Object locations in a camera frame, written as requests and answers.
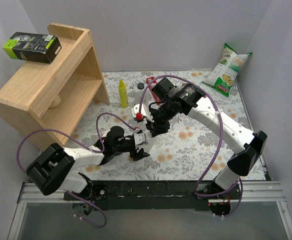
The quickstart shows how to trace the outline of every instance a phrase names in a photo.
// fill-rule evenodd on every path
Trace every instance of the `gray floor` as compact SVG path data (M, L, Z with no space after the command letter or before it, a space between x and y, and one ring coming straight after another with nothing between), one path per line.
M74 218L69 203L29 203L18 239L287 239L275 202L243 202L234 215L224 220L191 209L109 210L106 214L107 226L96 229ZM89 219L103 221L98 212Z

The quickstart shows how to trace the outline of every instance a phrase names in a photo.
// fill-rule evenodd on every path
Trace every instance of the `floral tablecloth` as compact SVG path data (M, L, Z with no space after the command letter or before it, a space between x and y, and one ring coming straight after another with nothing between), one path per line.
M188 70L188 71L148 71L148 72L104 72L105 84L110 98L110 105L93 101L77 128L73 137L87 146L93 145L97 139L95 121L99 114L111 112L123 118L130 125L136 126L131 116L131 108L134 106L133 86L145 82L147 77L159 75L176 75L186 78L196 84L200 84L209 71ZM119 80L123 79L127 86L128 100L130 106L122 108L118 93ZM182 82L171 79L177 85ZM209 92L219 108L249 128L247 116L242 104L238 89L235 85L230 90L230 96L225 97L211 87L200 84ZM101 134L112 126L119 125L127 133L131 130L118 119L106 115L99 121ZM179 114L170 121L171 129L168 133L153 138L155 143L150 149L145 146L150 157L139 161L133 161L128 153L116 156L109 163L102 166L87 166L78 169L84 172L92 180L196 180L203 173L215 153L218 137L198 121L195 121L183 114ZM139 123L138 127L146 131L145 124ZM78 147L72 141L67 147ZM226 165L227 160L232 156L232 151L223 143L219 155L212 165L212 168L205 176L205 180L213 180L218 172ZM258 161L250 174L243 177L246 180L264 180L264 172L261 162Z

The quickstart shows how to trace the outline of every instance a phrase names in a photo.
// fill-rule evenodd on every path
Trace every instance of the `red and white package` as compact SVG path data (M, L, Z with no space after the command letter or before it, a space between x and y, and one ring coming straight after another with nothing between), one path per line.
M155 79L154 76L151 76L146 79L146 83L149 84L153 79ZM150 86L149 86L149 91L151 92L152 96L154 97L156 102L160 102L160 99L155 95L155 93L152 91L152 88L157 84L157 81L154 81Z

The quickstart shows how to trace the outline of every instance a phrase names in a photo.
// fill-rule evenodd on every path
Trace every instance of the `black box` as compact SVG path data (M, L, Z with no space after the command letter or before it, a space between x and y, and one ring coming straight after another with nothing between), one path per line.
M54 35L15 32L2 48L11 59L50 64L61 45Z

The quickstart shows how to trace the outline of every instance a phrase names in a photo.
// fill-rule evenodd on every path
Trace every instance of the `green and white chip bag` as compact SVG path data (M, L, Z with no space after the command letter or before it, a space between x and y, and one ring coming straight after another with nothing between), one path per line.
M250 55L252 55L252 52L238 55L235 50L225 43L222 59L203 80L203 83L212 86L223 95L229 97L229 90Z

